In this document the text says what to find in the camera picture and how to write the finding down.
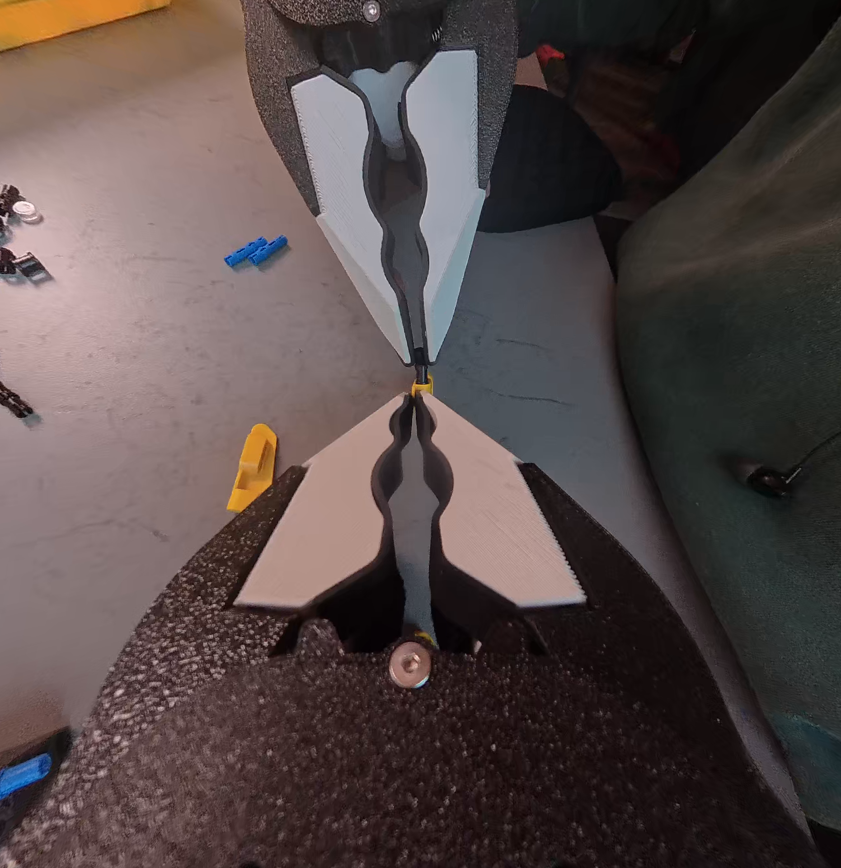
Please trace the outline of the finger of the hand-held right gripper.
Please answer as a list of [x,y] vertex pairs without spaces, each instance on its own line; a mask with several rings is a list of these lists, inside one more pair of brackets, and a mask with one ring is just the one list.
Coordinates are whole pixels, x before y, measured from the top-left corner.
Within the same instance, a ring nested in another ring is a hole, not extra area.
[[404,290],[393,275],[393,234],[371,189],[383,144],[366,95],[320,69],[291,85],[306,162],[318,203],[316,221],[375,324],[404,365],[414,362]]
[[426,263],[423,346],[433,365],[456,311],[485,198],[479,183],[477,50],[434,53],[405,85],[401,112],[424,194],[416,240]]

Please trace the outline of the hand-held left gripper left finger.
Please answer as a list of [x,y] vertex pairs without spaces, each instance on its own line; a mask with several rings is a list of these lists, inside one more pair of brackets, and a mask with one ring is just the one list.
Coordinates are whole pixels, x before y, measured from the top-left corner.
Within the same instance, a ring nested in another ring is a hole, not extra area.
[[300,612],[382,564],[411,436],[412,398],[402,393],[306,461],[234,605]]

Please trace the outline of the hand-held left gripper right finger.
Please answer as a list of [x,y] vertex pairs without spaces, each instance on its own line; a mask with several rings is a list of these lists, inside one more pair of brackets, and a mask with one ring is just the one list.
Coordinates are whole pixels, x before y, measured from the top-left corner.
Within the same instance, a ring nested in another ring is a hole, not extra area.
[[584,604],[521,461],[429,393],[417,396],[416,410],[446,565],[518,609]]

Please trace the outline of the yellow lego connector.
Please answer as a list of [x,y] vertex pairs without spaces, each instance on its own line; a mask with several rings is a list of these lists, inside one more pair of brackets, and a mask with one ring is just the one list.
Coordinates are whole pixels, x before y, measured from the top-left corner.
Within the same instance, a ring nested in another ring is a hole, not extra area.
[[241,451],[238,472],[231,490],[227,510],[240,513],[273,483],[278,439],[263,423],[255,425]]

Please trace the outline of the yellow plastic bin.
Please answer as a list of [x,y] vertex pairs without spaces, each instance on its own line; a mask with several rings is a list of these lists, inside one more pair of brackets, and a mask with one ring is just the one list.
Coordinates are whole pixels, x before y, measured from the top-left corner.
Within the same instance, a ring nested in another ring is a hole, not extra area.
[[164,8],[170,1],[0,1],[0,52]]

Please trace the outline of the pile of small lego pins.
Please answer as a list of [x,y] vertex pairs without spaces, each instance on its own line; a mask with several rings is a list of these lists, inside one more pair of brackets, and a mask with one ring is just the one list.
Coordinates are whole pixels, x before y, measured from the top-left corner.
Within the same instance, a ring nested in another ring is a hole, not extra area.
[[[17,186],[5,183],[0,188],[0,278],[23,278],[32,283],[48,278],[46,267],[33,253],[18,255],[6,245],[14,222],[25,225],[41,219],[41,213],[31,201],[24,199]],[[1,381],[0,406],[23,421],[36,415],[35,409],[22,396]]]

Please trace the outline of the black and yellow lego model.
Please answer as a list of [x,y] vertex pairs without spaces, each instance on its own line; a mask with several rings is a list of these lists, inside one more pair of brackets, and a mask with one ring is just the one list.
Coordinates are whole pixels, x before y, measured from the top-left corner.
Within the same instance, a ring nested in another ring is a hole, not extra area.
[[72,730],[64,727],[0,765],[0,845],[52,783],[73,741]]

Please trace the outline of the person's right hand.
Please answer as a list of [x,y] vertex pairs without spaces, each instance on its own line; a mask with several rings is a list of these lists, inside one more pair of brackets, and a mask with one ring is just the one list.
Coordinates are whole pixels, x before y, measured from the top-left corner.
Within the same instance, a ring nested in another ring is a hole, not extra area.
[[386,157],[381,169],[379,209],[388,217],[399,207],[414,202],[422,193],[414,168],[407,160]]

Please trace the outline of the black mesh pad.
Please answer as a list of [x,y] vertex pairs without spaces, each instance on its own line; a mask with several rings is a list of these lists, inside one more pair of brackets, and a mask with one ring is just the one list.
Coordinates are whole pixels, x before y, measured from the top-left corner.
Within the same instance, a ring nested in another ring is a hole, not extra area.
[[482,233],[514,233],[580,220],[624,192],[621,168],[564,99],[516,84],[493,160]]

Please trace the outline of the black drawstring toggle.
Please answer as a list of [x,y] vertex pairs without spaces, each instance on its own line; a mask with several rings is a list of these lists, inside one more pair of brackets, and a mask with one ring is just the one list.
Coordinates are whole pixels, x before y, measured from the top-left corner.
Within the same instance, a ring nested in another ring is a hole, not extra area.
[[803,472],[802,464],[793,468],[778,470],[765,464],[754,464],[744,470],[743,483],[753,492],[762,496],[783,499],[794,493],[794,484]]

